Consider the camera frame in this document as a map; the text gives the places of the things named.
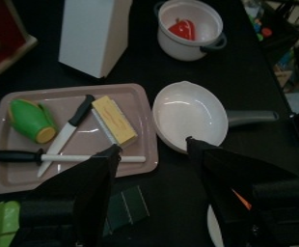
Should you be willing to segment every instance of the green object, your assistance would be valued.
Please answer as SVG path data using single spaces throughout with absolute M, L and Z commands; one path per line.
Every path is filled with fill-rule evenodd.
M 18 203 L 0 203 L 0 247 L 8 247 L 18 229 Z
M 10 125 L 36 143 L 49 142 L 56 135 L 56 124 L 48 108 L 24 99 L 14 99 L 9 107 Z
M 263 41 L 264 38 L 263 38 L 263 35 L 261 34 L 257 34 L 257 40 Z

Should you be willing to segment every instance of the knife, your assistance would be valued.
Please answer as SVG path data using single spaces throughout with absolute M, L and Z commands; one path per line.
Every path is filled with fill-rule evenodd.
M 77 128 L 78 124 L 81 123 L 82 119 L 86 117 L 86 114 L 92 109 L 93 100 L 94 100 L 93 96 L 85 95 L 85 99 L 81 105 L 78 106 L 73 117 L 68 120 L 58 135 L 56 136 L 50 144 L 50 147 L 46 151 L 46 154 L 57 154 L 60 152 L 64 144 L 66 143 L 69 137 L 72 136 L 74 129 Z M 37 172 L 37 178 L 42 176 L 50 164 L 52 164 L 52 161 L 42 162 L 38 172 Z
M 0 151 L 0 162 L 36 162 L 38 165 L 45 161 L 60 162 L 82 162 L 89 159 L 90 155 L 57 155 L 44 154 L 42 149 L 34 151 Z M 144 156 L 121 156 L 123 163 L 143 163 Z

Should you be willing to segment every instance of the black countertop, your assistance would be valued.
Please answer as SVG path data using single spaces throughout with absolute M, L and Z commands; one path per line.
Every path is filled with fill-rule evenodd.
M 136 83 L 152 105 L 165 85 L 183 80 L 205 87 L 228 110 L 272 110 L 275 123 L 231 129 L 221 144 L 229 151 L 263 159 L 299 174 L 299 140 L 291 110 L 239 0 L 205 2 L 219 12 L 225 48 L 196 62 L 173 60 L 157 44 L 156 0 L 133 0 L 129 47 L 107 78 L 94 79 L 57 62 L 61 0 L 14 0 L 18 16 L 38 44 L 0 75 L 0 99 L 10 92 Z M 187 155 L 159 139 L 159 167 L 144 175 L 117 178 L 115 191 L 140 185 L 151 217 L 104 238 L 104 246 L 212 246 L 205 227 L 205 192 Z M 18 200 L 24 193 L 0 195 Z

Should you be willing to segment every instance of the knife blade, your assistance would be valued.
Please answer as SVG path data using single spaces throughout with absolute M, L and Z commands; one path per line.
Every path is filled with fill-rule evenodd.
M 64 144 L 66 143 L 69 137 L 73 134 L 74 129 L 77 128 L 78 124 L 81 123 L 82 119 L 86 117 L 86 114 L 92 109 L 93 100 L 94 100 L 93 96 L 85 95 L 85 99 L 81 105 L 78 106 L 73 117 L 68 120 L 61 131 L 58 132 L 58 135 L 56 136 L 50 144 L 50 147 L 46 150 L 46 154 L 57 154 L 60 152 Z M 45 161 L 41 163 L 41 166 L 37 172 L 37 178 L 44 175 L 50 164 L 52 164 L 52 161 Z

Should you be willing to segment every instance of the frying pan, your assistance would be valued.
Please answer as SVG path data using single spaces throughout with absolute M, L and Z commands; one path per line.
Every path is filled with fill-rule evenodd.
M 187 153 L 188 136 L 219 146 L 228 127 L 279 118 L 272 111 L 225 111 L 216 96 L 188 81 L 172 83 L 161 89 L 152 114 L 160 139 L 181 153 Z

